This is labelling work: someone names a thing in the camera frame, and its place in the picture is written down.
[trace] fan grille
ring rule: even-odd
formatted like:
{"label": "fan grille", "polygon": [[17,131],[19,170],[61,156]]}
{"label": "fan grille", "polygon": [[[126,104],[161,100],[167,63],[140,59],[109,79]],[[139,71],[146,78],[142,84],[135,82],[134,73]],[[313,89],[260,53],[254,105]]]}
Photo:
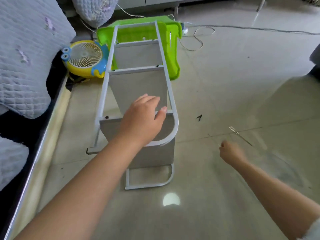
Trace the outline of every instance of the fan grille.
{"label": "fan grille", "polygon": [[98,64],[101,58],[102,50],[98,45],[83,42],[71,48],[69,63],[77,68],[89,68]]}

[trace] cartoon fan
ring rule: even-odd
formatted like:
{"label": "cartoon fan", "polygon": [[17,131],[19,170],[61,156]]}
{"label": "cartoon fan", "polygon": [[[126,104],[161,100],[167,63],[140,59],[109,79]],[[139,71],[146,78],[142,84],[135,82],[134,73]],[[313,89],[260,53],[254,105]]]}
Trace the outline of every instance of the cartoon fan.
{"label": "cartoon fan", "polygon": [[104,77],[109,56],[106,45],[82,40],[63,48],[62,52],[61,59],[71,73],[87,79]]}

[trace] tile floor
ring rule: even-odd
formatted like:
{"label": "tile floor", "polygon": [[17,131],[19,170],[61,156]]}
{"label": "tile floor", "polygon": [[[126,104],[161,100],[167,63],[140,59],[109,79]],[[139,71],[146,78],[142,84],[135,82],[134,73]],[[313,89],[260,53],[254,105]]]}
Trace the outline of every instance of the tile floor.
{"label": "tile floor", "polygon": [[[259,2],[187,6],[179,10],[179,20],[320,33],[319,8],[300,0],[267,0],[257,13]],[[201,50],[178,47],[173,181],[124,191],[122,180],[92,239],[285,239],[238,173],[219,157],[223,139],[237,141],[252,162],[320,203],[320,83],[306,75],[320,36],[233,28],[200,33]],[[182,43],[199,47],[191,38]],[[39,210],[93,157],[85,152],[94,136],[100,87],[101,81],[91,81],[72,92]],[[105,111],[118,113],[115,104],[108,92]],[[230,133],[230,125],[254,148]],[[133,178],[165,181],[167,174],[166,167],[144,169]]]}

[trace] hand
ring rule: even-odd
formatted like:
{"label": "hand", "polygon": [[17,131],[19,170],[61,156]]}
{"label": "hand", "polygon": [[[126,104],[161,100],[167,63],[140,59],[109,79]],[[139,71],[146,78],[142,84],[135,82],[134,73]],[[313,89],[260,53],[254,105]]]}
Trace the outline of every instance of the hand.
{"label": "hand", "polygon": [[155,117],[160,97],[147,94],[135,100],[124,114],[119,135],[138,143],[141,148],[152,141],[162,128],[167,107],[162,107]]}
{"label": "hand", "polygon": [[220,157],[230,166],[237,169],[238,166],[248,163],[247,157],[241,147],[230,141],[222,141],[220,149]]}

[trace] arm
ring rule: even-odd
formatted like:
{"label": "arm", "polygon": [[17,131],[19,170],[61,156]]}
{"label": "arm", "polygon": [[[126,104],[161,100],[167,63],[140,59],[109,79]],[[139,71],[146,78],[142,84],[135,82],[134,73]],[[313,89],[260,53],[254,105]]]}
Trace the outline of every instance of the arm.
{"label": "arm", "polygon": [[250,164],[236,143],[223,141],[220,156],[241,174],[288,239],[302,238],[320,217],[317,203]]}
{"label": "arm", "polygon": [[141,96],[125,113],[118,135],[22,230],[22,239],[90,239],[104,207],[135,155],[161,130],[160,98]]}

